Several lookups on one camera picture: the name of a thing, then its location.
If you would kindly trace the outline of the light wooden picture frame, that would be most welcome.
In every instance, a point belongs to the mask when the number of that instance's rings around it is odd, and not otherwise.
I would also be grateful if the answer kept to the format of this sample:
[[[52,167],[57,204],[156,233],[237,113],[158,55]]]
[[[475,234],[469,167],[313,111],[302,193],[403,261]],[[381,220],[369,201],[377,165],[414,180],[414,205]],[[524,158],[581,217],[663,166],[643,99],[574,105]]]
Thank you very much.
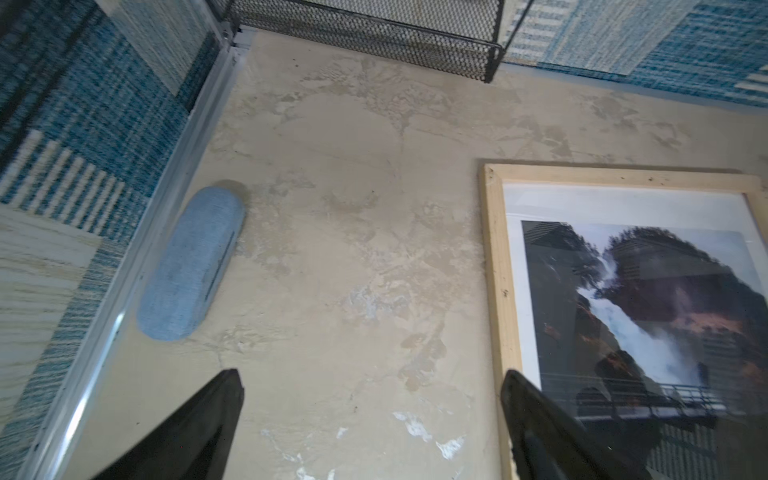
[[[745,199],[766,248],[767,195],[758,178],[743,174],[526,164],[488,164],[482,168],[480,190],[486,242],[492,355],[498,392],[502,471],[507,479],[521,479],[517,475],[511,453],[511,440],[500,402],[500,389],[508,370],[519,371],[534,384],[522,370],[521,321],[517,312],[516,283],[508,249],[504,200],[504,190],[510,185],[618,187],[737,194]]]

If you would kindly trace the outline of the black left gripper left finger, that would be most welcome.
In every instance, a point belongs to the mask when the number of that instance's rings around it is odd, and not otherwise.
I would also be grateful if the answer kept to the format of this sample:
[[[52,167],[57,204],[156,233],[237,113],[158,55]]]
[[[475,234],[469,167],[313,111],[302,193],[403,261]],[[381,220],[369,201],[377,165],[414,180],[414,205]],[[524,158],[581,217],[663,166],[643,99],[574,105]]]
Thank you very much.
[[[218,373],[98,479],[221,479],[245,398],[236,369]]]

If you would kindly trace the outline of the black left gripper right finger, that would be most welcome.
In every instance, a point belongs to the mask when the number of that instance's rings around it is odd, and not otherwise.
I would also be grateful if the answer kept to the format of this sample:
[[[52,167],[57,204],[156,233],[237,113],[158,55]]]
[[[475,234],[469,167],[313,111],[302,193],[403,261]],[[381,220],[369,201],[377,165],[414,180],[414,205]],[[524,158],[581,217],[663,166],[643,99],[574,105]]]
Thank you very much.
[[[500,402],[521,479],[649,479],[591,437],[517,370],[508,370]]]

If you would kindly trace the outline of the white picture mat board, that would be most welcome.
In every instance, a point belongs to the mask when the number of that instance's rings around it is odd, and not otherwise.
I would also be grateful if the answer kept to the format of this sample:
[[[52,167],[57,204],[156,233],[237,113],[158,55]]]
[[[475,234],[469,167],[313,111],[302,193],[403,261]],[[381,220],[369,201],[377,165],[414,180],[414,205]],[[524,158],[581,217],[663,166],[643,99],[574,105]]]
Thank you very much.
[[[767,387],[767,248],[737,194],[510,185],[522,370],[545,393]]]

